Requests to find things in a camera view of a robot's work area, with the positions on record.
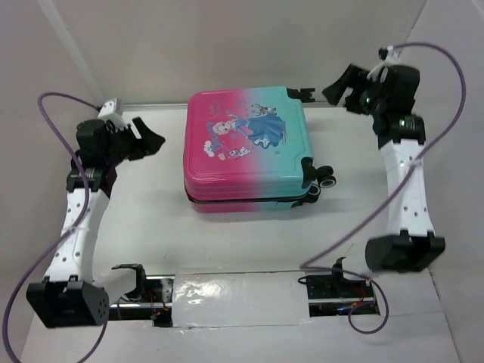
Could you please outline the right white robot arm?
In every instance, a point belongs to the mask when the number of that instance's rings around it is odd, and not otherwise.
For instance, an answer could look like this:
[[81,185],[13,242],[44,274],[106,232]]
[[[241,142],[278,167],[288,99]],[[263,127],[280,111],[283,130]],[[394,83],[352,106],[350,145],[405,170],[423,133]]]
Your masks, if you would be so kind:
[[347,111],[372,117],[391,197],[385,205],[386,232],[366,243],[363,256],[338,259],[344,270],[330,278],[338,296],[348,296],[361,275],[420,272],[445,250],[430,219],[418,156],[426,145],[424,121],[412,111],[419,83],[420,73],[413,67],[386,65],[370,73],[351,64],[322,92],[331,104],[342,101]]

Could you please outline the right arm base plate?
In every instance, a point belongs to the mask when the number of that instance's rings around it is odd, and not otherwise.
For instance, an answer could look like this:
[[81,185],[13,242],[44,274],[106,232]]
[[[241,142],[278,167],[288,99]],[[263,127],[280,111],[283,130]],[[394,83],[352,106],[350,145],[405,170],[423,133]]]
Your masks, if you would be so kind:
[[298,279],[310,301],[355,302],[373,299],[374,290],[364,281],[337,279],[332,275],[306,275]]

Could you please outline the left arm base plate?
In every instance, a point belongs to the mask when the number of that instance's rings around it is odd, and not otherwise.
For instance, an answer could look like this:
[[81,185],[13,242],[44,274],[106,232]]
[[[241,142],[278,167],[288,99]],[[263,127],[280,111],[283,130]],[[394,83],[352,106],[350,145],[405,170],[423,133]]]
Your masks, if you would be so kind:
[[107,301],[101,305],[134,309],[171,308],[174,282],[174,275],[148,275],[138,287],[136,278],[118,278],[104,285]]

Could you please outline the pink hard-shell suitcase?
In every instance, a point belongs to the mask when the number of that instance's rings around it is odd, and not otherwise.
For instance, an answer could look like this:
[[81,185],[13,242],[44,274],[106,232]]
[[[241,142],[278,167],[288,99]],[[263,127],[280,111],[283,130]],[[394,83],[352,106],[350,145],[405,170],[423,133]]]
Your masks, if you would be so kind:
[[199,92],[188,102],[185,193],[199,213],[292,209],[337,180],[316,166],[303,110],[313,88]]

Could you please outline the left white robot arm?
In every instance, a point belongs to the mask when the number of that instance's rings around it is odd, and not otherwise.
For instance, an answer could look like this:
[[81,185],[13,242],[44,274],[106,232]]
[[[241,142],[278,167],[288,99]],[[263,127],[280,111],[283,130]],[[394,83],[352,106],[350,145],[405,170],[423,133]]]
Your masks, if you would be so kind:
[[103,277],[93,275],[95,245],[110,202],[116,168],[123,161],[156,154],[165,138],[142,118],[122,128],[89,119],[77,126],[79,148],[67,176],[67,214],[61,240],[42,281],[29,284],[26,299],[46,328],[101,326],[123,296],[142,301],[149,283],[142,265],[119,264]]

